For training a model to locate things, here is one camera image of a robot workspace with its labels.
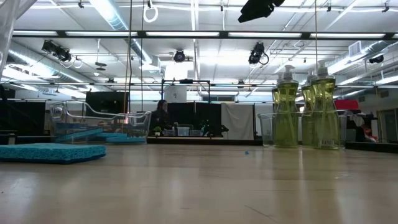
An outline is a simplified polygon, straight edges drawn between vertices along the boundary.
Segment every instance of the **wooden table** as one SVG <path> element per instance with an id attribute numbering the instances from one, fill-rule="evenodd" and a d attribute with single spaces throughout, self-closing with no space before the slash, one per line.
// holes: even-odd
<path id="1" fill-rule="evenodd" d="M 2 224 L 398 220 L 398 155 L 380 152 L 108 146 L 73 165 L 0 163 L 0 180 Z"/>

